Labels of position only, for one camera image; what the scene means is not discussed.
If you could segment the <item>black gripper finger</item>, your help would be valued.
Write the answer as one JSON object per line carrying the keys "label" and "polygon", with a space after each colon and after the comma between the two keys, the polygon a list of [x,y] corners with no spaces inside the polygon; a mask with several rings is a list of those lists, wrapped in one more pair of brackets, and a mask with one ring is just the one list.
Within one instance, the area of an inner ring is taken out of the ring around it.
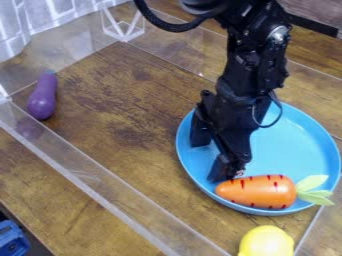
{"label": "black gripper finger", "polygon": [[241,159],[221,153],[214,160],[207,180],[210,182],[231,180],[245,173],[245,166],[246,163]]}
{"label": "black gripper finger", "polygon": [[193,147],[207,146],[211,142],[210,121],[199,110],[194,111],[190,127],[190,144]]}

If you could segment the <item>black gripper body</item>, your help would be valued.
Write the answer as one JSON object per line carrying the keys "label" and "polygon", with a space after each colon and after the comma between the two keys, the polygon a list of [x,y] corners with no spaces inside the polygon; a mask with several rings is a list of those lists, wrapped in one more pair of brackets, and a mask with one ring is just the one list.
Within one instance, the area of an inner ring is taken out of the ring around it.
{"label": "black gripper body", "polygon": [[211,140],[221,140],[229,156],[251,161],[250,136],[259,128],[271,100],[269,96],[257,98],[227,98],[209,90],[201,93],[199,110],[210,121]]}

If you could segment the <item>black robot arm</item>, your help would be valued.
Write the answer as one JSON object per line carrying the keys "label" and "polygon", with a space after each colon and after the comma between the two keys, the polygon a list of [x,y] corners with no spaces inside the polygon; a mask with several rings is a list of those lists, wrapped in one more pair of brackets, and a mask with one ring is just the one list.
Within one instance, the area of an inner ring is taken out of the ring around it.
{"label": "black robot arm", "polygon": [[207,180],[231,180],[251,161],[250,136],[262,128],[275,90],[289,77],[286,48],[291,25],[277,0],[181,0],[227,30],[227,64],[215,90],[201,93],[191,120],[190,144],[219,150]]}

